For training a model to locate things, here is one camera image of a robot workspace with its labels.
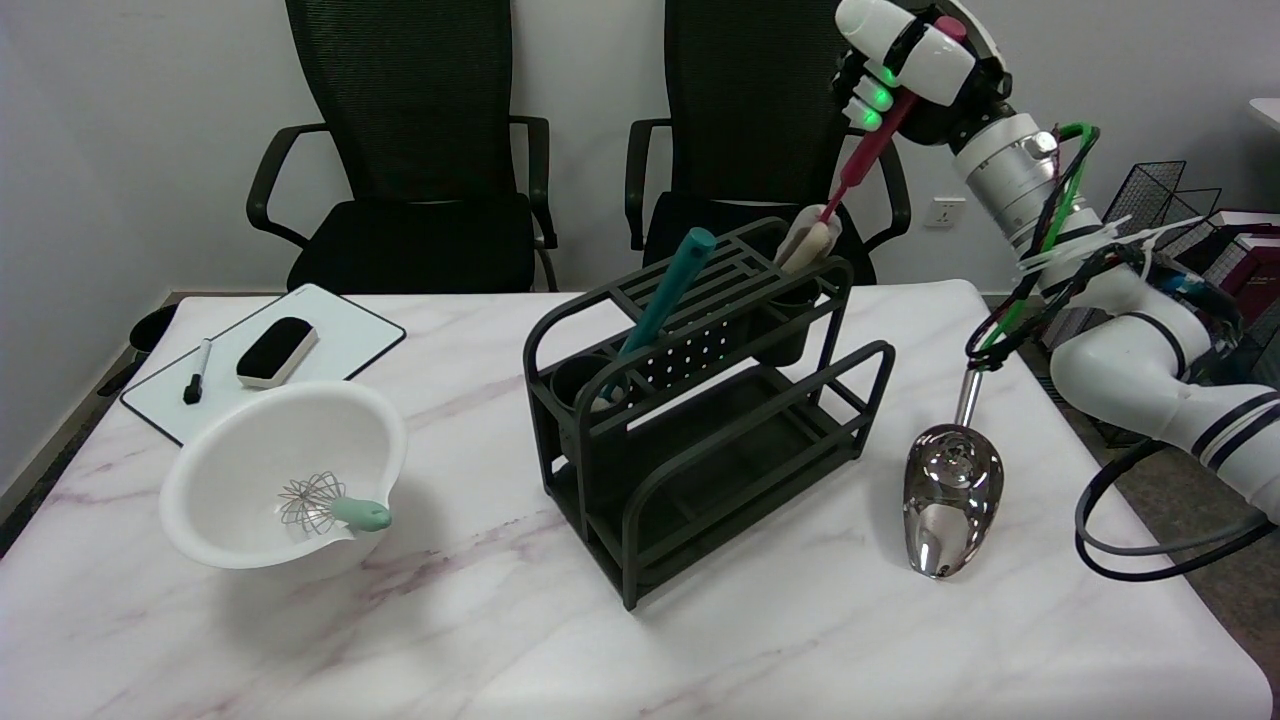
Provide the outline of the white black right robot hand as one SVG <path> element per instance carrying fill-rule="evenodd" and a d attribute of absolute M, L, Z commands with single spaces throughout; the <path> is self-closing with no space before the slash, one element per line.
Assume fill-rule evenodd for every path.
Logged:
<path fill-rule="evenodd" d="M 1014 114 L 1012 76 L 1004 56 L 960 1 L 929 1 L 916 10 L 895 1 L 841 1 L 835 23 L 849 49 L 832 92 L 856 131 L 879 129 L 913 95 L 916 101 L 899 135 L 959 152 Z"/>

